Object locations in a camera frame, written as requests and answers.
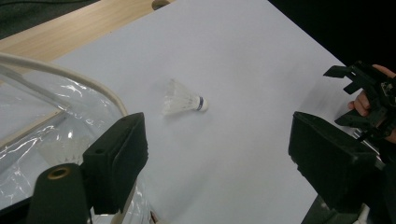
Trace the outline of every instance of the wooden surface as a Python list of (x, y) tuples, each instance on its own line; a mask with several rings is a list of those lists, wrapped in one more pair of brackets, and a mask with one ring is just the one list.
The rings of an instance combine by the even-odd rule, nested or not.
[(0, 51), (49, 62), (149, 14), (151, 3), (102, 0), (2, 39)]

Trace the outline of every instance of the clear plastic bag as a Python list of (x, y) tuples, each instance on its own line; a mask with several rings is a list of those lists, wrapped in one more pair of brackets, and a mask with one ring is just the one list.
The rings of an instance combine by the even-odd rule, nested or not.
[[(0, 65), (0, 210), (32, 196), (36, 178), (51, 166), (81, 164), (82, 153), (126, 116), (118, 97), (99, 83), (56, 65), (25, 61), (0, 54), (0, 63), (50, 73), (20, 75)], [(136, 182), (123, 223), (146, 224), (149, 204), (140, 178)], [(110, 223), (110, 217), (93, 219)]]

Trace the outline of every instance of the black equipment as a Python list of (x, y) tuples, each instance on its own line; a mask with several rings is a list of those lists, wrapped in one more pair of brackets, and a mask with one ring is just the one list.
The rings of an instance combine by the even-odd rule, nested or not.
[(396, 224), (396, 146), (383, 140), (396, 127), (396, 79), (362, 62), (333, 66), (324, 76), (350, 78), (344, 90), (365, 90), (371, 108), (367, 117), (352, 110), (335, 121), (361, 129), (358, 139), (324, 119), (294, 113), (289, 154), (318, 193), (303, 224), (352, 224), (363, 203), (371, 223)]
[(95, 214), (126, 212), (148, 160), (143, 113), (118, 120), (84, 153), (37, 179), (31, 198), (0, 211), (0, 223), (86, 224)]

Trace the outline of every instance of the finger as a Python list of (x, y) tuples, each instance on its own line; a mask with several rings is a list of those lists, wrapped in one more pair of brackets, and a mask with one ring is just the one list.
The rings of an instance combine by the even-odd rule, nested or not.
[(387, 139), (391, 143), (396, 144), (396, 129), (393, 129), (392, 134), (390, 136), (386, 137), (385, 139)]
[(365, 117), (369, 115), (370, 104), (363, 91), (356, 97), (353, 106), (361, 116)]
[(388, 77), (396, 77), (396, 73), (390, 71), (387, 67), (379, 64), (373, 64), (373, 67), (376, 68), (378, 71), (382, 72), (383, 74), (387, 75)]
[(365, 91), (361, 91), (361, 93), (359, 93), (359, 95), (356, 97), (356, 101), (360, 103), (363, 109), (365, 110), (370, 109), (370, 102), (369, 99), (367, 98)]
[(351, 101), (351, 102), (349, 102), (349, 103), (347, 103), (347, 108), (348, 109), (355, 109), (355, 102), (354, 101)]

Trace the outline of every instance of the white shuttlecock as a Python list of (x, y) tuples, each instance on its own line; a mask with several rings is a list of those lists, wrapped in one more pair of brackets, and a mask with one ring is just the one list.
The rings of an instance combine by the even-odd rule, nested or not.
[(174, 79), (171, 79), (163, 102), (163, 114), (169, 115), (186, 110), (206, 111), (208, 101)]

